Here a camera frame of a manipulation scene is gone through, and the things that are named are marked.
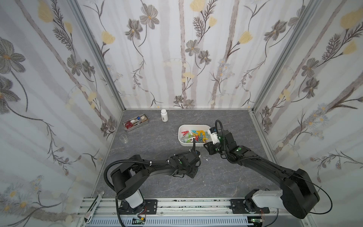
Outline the orange yellow clothespin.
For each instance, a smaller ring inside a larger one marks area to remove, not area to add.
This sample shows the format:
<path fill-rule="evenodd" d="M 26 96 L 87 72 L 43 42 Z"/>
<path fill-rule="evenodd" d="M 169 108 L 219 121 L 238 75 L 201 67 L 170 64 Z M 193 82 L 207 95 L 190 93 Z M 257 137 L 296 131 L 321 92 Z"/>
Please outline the orange yellow clothespin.
<path fill-rule="evenodd" d="M 205 131 L 196 131 L 197 135 L 200 137 L 200 138 L 206 138 L 206 132 Z"/>

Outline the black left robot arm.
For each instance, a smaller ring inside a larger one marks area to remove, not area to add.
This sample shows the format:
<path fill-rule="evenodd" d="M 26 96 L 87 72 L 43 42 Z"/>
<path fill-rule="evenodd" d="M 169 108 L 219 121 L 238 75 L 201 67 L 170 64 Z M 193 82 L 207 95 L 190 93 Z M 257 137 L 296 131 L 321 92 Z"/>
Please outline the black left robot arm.
<path fill-rule="evenodd" d="M 196 150 L 196 141 L 192 140 L 189 151 L 175 154 L 166 160 L 146 160 L 140 155 L 130 159 L 117 160 L 104 170 L 106 184 L 115 192 L 116 212 L 140 214 L 147 209 L 147 203 L 140 187 L 151 176 L 166 175 L 178 178 L 185 176 L 193 179 L 201 165 L 200 152 Z"/>

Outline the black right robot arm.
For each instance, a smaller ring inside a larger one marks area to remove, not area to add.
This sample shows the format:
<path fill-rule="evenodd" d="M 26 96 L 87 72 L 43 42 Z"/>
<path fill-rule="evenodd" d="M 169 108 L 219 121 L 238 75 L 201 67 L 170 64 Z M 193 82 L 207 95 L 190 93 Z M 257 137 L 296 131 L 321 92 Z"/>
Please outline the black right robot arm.
<path fill-rule="evenodd" d="M 251 208 L 284 209 L 296 218 L 304 219 L 320 201 L 318 189 L 307 172 L 292 170 L 273 163 L 246 146 L 239 146 L 233 135 L 224 130 L 220 120 L 210 128 L 212 139 L 204 145 L 210 155 L 220 154 L 231 164 L 249 168 L 264 176 L 279 187 L 276 191 L 253 190 L 246 197 L 246 206 Z"/>

